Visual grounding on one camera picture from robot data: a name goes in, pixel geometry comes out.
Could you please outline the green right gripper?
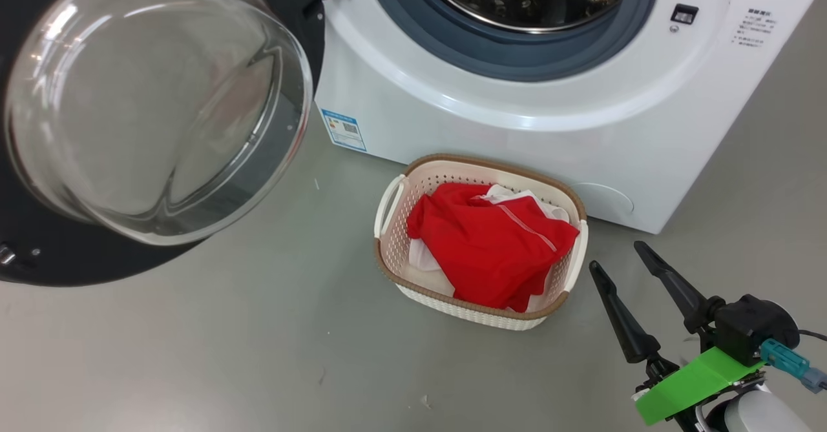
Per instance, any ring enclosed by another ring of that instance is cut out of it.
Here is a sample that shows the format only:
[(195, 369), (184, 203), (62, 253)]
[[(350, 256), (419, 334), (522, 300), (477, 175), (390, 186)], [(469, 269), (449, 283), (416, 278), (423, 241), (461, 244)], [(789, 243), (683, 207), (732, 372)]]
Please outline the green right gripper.
[[(691, 334), (711, 327), (715, 312), (726, 305), (719, 296), (707, 298), (669, 265), (649, 244), (633, 243), (635, 252), (649, 273), (664, 285)], [(682, 431), (711, 431), (702, 412), (703, 406), (767, 364), (759, 355), (756, 364), (744, 366), (720, 349), (710, 349), (680, 367), (660, 356), (660, 344), (647, 334), (618, 296), (608, 273), (597, 261), (589, 263), (603, 308), (614, 329), (624, 358), (629, 364), (646, 360), (646, 382), (633, 397), (639, 417), (647, 426), (672, 420)]]

